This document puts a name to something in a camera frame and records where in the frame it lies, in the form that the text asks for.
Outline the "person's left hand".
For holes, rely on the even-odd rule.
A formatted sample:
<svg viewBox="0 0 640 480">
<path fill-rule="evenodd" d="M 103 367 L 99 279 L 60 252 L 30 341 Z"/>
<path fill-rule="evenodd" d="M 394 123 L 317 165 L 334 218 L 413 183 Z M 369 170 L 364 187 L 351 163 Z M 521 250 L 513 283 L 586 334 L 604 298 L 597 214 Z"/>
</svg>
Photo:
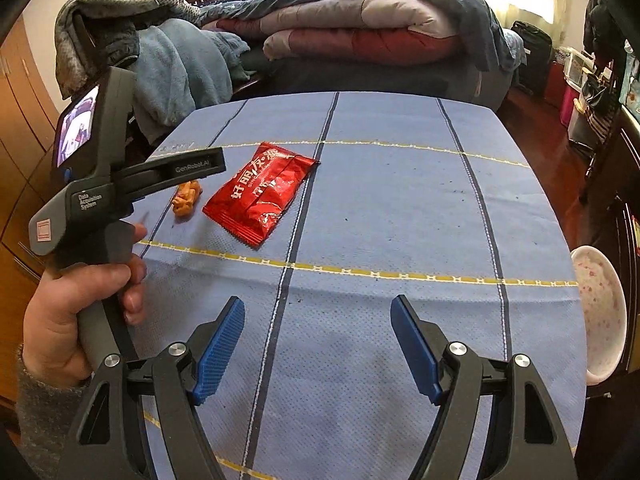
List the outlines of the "person's left hand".
<svg viewBox="0 0 640 480">
<path fill-rule="evenodd" d="M 118 295 L 126 322 L 145 318 L 146 265 L 133 255 L 126 264 L 48 269 L 29 300 L 23 322 L 22 360 L 28 374 L 54 388 L 75 388 L 92 373 L 80 343 L 78 314 L 95 302 Z"/>
</svg>

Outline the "grey sleeve forearm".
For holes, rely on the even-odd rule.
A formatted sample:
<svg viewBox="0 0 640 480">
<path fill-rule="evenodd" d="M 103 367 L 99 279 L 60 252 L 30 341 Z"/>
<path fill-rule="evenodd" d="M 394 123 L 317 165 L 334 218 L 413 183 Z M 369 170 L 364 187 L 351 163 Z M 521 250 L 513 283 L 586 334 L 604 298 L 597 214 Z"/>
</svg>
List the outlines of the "grey sleeve forearm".
<svg viewBox="0 0 640 480">
<path fill-rule="evenodd" d="M 86 386 L 58 388 L 35 378 L 24 364 L 23 347 L 17 350 L 16 369 L 21 454 L 39 479 L 54 479 Z"/>
</svg>

